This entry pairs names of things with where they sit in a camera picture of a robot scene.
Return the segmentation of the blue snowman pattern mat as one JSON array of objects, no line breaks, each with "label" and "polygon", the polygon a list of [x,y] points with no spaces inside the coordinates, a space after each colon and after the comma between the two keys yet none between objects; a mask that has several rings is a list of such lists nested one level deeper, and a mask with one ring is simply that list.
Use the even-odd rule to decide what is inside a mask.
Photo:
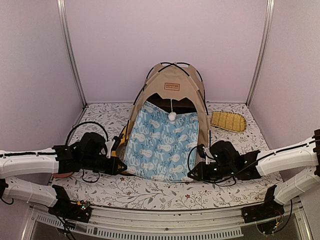
[{"label": "blue snowman pattern mat", "polygon": [[169,113],[146,101],[128,138],[123,162],[129,174],[168,183],[191,182],[195,166],[199,121],[197,113]]}]

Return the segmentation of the beige fabric pet tent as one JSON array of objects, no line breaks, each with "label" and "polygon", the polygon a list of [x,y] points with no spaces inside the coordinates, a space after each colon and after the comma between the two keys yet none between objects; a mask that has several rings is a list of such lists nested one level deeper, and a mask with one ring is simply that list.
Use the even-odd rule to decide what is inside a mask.
[{"label": "beige fabric pet tent", "polygon": [[210,144],[203,79],[184,62],[161,62],[147,74],[123,137],[127,173],[143,179],[190,182],[201,160],[198,147]]}]

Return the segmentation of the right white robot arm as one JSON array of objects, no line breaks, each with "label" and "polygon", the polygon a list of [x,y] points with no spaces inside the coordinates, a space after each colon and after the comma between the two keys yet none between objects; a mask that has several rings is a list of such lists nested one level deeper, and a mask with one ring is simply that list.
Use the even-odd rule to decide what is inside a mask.
[{"label": "right white robot arm", "polygon": [[273,173],[295,170],[288,180],[268,188],[263,205],[283,206],[291,199],[320,182],[320,131],[289,146],[254,150],[240,154],[229,141],[218,141],[210,147],[197,147],[204,161],[189,169],[187,176],[196,181],[218,184],[229,179],[249,181]]}]

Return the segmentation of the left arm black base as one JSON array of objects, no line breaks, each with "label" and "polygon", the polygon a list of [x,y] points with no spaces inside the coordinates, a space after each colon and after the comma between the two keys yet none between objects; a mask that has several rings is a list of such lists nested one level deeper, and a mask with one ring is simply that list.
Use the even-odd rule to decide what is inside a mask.
[{"label": "left arm black base", "polygon": [[82,223],[88,223],[92,208],[89,201],[71,201],[67,192],[62,186],[52,185],[56,193],[57,202],[48,207],[48,213],[60,217],[62,219],[74,220]]}]

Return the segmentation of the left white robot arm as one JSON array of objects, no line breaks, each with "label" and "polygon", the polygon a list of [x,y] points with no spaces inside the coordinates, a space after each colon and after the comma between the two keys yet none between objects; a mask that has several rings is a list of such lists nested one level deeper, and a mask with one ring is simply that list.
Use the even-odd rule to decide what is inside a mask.
[{"label": "left white robot arm", "polygon": [[62,186],[40,185],[21,179],[35,174],[69,174],[81,170],[116,176],[127,166],[119,157],[113,156],[121,140],[114,137],[110,141],[94,132],[85,133],[79,141],[71,145],[31,151],[0,152],[0,196],[56,208],[69,206],[70,198]]}]

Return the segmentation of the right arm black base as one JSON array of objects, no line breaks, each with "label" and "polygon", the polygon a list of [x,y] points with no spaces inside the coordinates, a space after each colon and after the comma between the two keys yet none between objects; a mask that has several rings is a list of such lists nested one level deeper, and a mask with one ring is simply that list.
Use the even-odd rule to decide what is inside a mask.
[{"label": "right arm black base", "polygon": [[241,216],[243,217],[245,223],[252,223],[269,218],[280,217],[279,220],[274,220],[272,223],[260,224],[258,230],[265,235],[275,234],[281,229],[280,224],[285,213],[284,204],[277,203],[275,201],[274,193],[276,187],[276,185],[273,185],[267,190],[263,203],[246,206],[241,209]]}]

